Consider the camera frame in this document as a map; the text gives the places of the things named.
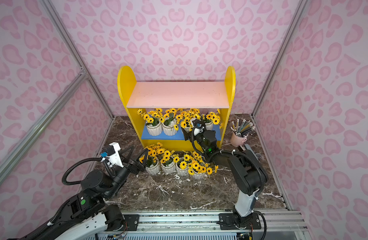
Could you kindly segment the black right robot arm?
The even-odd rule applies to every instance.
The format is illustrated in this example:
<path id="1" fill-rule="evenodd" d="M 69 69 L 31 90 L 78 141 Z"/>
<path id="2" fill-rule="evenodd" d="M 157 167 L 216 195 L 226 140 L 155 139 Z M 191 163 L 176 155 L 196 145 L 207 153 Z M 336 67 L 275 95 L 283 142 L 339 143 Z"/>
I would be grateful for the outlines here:
<path id="1" fill-rule="evenodd" d="M 233 211 L 219 214 L 217 224 L 221 230 L 260 230 L 264 218 L 255 210 L 255 204 L 269 176 L 252 149 L 246 147 L 244 151 L 240 149 L 237 152 L 221 150 L 217 147 L 216 133 L 210 130 L 183 130 L 183 135 L 206 163 L 228 167 L 239 188 Z"/>

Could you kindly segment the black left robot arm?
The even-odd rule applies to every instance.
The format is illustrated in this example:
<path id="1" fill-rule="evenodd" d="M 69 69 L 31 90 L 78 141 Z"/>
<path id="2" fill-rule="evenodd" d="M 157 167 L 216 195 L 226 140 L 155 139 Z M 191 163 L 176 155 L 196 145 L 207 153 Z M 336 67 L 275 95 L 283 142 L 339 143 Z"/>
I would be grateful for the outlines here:
<path id="1" fill-rule="evenodd" d="M 117 205 L 107 206 L 105 200 L 112 198 L 121 189 L 129 174 L 137 175 L 145 171 L 146 165 L 139 159 L 147 159 L 149 150 L 142 150 L 135 158 L 132 158 L 133 151 L 133 146 L 124 150 L 115 150 L 114 146 L 108 146 L 99 157 L 83 159 L 73 164 L 62 176 L 62 184 L 80 185 L 82 190 L 61 204 L 49 221 L 23 236 L 23 239 L 54 240 L 67 230 L 99 214 L 104 216 L 105 229 L 121 229 L 126 221 L 120 208 Z M 92 170 L 83 180 L 67 180 L 74 169 L 88 162 L 102 163 L 106 172 Z"/>

